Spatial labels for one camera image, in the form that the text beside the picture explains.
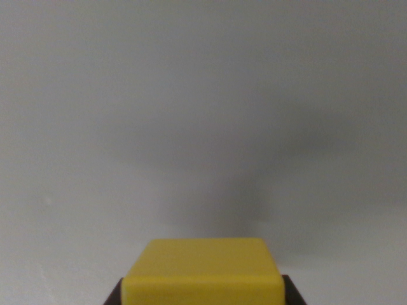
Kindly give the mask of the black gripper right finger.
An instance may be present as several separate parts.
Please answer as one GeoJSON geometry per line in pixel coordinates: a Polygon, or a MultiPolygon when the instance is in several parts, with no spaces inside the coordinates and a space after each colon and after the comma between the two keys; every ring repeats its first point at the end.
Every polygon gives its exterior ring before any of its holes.
{"type": "Polygon", "coordinates": [[[282,279],[284,281],[285,305],[307,305],[289,275],[283,274],[282,279]]]}

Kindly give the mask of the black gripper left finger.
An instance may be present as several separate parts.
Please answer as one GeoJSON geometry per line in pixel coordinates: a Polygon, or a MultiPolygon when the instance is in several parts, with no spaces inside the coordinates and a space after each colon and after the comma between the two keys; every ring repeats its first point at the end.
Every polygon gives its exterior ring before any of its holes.
{"type": "Polygon", "coordinates": [[[107,299],[104,301],[103,305],[122,305],[121,302],[121,283],[123,281],[123,278],[121,278],[114,289],[112,289],[111,293],[107,297],[107,299]]]}

